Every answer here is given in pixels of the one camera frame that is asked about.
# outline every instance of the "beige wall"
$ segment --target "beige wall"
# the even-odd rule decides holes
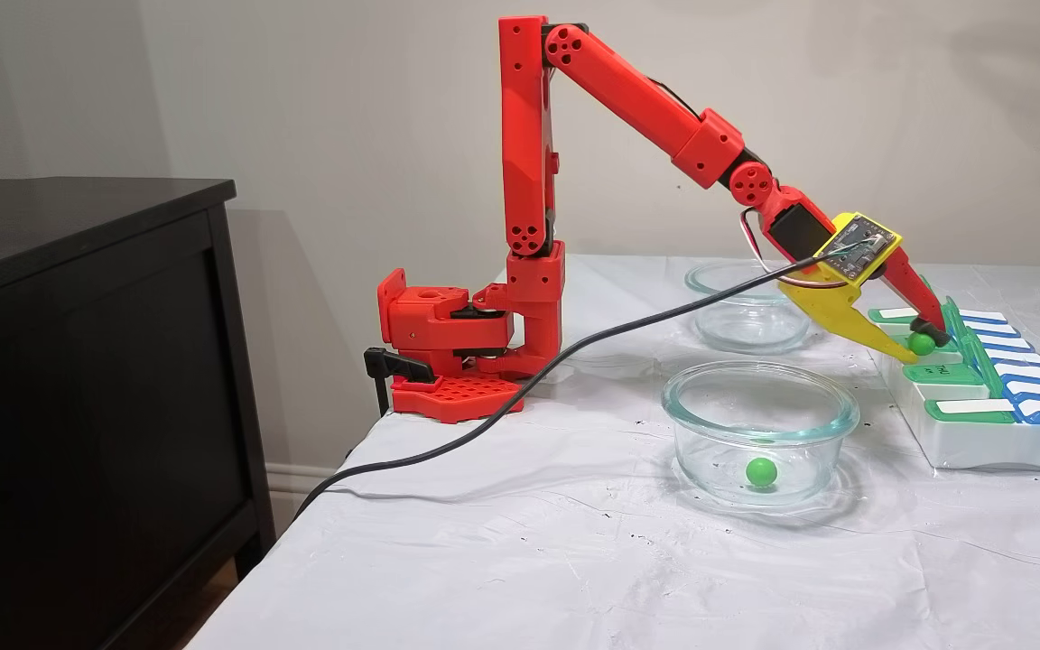
[[[375,284],[502,266],[495,18],[542,10],[913,258],[1040,263],[1039,0],[0,0],[0,175],[235,178],[265,451],[333,468],[374,420]],[[744,254],[726,192],[553,85],[570,251]]]

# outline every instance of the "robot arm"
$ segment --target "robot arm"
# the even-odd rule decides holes
[[[532,52],[537,41],[539,67]],[[790,261],[816,254],[837,230],[804,193],[780,185],[769,166],[744,146],[740,132],[711,108],[698,114],[666,86],[633,69],[586,25],[548,24],[545,17],[515,17],[500,21],[500,74],[504,90],[504,210],[509,226],[523,224],[521,233],[527,233],[531,225],[546,228],[554,222],[552,175],[556,173],[557,157],[551,151],[546,104],[548,79],[553,70],[573,79],[647,136],[702,188],[720,182],[736,202],[755,210],[760,215],[764,237]],[[540,94],[526,93],[529,87],[540,87]],[[536,131],[537,114],[541,127],[538,152],[534,147],[536,137],[525,139],[523,128]],[[525,161],[542,161],[544,167],[537,174],[536,164],[525,167]],[[540,192],[544,202],[537,201]],[[532,237],[517,240],[516,231],[513,226],[509,242],[518,255],[540,248]],[[548,231],[537,227],[536,236],[548,237]],[[809,276],[822,275],[830,276],[827,270],[809,272]],[[917,324],[919,329],[940,344],[947,340],[940,304],[913,271],[903,249],[892,251],[873,276],[884,277],[917,310],[924,320]],[[833,284],[837,284],[835,280],[844,280],[833,279]],[[785,284],[783,290],[825,329],[904,361],[915,361],[909,350],[894,344],[851,308],[859,295],[856,287],[852,284],[835,289],[810,289]]]
[[[800,190],[780,185],[722,115],[710,108],[693,110],[666,86],[636,72],[586,25],[505,17],[499,21],[499,37],[506,277],[474,295],[457,287],[409,287],[404,270],[394,270],[380,284],[384,341],[401,357],[421,362],[435,378],[421,382],[396,373],[396,411],[424,413],[445,422],[488,415],[517,390],[508,380],[537,373],[561,349],[565,243],[552,235],[560,157],[552,149],[549,102],[549,82],[556,71],[647,136],[702,188],[722,184],[747,211],[756,211],[764,237],[789,260],[837,245],[843,231],[834,234],[854,222],[890,235],[876,255],[859,254],[856,272],[821,263],[794,284],[781,284],[826,330],[903,361],[916,361],[912,352],[852,307],[866,279],[884,277],[920,314],[917,328],[938,345],[947,340],[937,298],[909,266],[899,236],[863,216],[840,215],[831,222]],[[509,347],[513,314],[523,316],[524,341],[516,348]],[[368,372],[383,382],[385,369],[399,366],[404,363],[370,363]]]

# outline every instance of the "dark wooden cabinet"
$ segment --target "dark wooden cabinet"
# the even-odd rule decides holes
[[[276,542],[231,181],[0,181],[0,650],[147,647]]]

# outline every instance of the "white tablecloth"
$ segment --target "white tablecloth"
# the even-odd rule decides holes
[[[566,341],[693,300],[700,261],[570,257]],[[1040,268],[921,270],[1040,352]],[[872,283],[859,305],[903,304]],[[869,354],[813,331],[781,359],[858,396],[837,478],[792,513],[717,508],[678,475],[659,405],[682,367],[734,357],[690,328],[586,349],[467,447],[343,482],[189,649],[1040,647],[1040,473],[930,468]],[[471,425],[391,415],[347,465]]]

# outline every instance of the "baseboard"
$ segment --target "baseboard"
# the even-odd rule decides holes
[[[286,465],[267,462],[267,486],[271,496],[271,513],[276,518],[277,534],[291,525],[296,510],[307,493],[323,478],[335,473],[335,468],[313,468],[307,465]]]

